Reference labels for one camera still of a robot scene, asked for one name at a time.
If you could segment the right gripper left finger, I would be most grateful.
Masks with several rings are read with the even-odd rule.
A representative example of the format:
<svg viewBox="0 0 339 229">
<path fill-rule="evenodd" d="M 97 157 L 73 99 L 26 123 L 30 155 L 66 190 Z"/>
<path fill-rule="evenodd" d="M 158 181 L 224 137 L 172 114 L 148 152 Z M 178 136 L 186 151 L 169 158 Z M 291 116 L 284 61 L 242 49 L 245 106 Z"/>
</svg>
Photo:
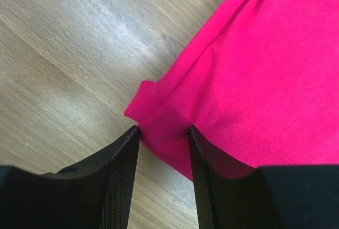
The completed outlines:
<svg viewBox="0 0 339 229">
<path fill-rule="evenodd" d="M 140 130 L 132 126 L 89 157 L 45 173 L 44 228 L 127 228 Z"/>
</svg>

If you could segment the magenta t shirt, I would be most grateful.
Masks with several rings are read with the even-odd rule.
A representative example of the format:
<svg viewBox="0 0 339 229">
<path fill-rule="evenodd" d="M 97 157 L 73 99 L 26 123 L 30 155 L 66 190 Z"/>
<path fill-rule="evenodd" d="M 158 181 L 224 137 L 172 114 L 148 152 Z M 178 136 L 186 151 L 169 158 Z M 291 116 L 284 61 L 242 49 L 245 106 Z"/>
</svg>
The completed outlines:
<svg viewBox="0 0 339 229">
<path fill-rule="evenodd" d="M 124 114 L 187 178 L 192 125 L 254 168 L 338 163 L 338 0 L 224 0 Z"/>
</svg>

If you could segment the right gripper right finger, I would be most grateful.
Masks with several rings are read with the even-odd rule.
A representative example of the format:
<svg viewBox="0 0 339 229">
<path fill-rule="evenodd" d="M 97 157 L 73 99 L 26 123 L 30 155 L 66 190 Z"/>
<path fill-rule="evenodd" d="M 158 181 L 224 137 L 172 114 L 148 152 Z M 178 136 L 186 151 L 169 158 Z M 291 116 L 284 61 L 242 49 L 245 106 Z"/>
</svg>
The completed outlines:
<svg viewBox="0 0 339 229">
<path fill-rule="evenodd" d="M 199 228 L 280 228 L 263 174 L 189 129 Z"/>
</svg>

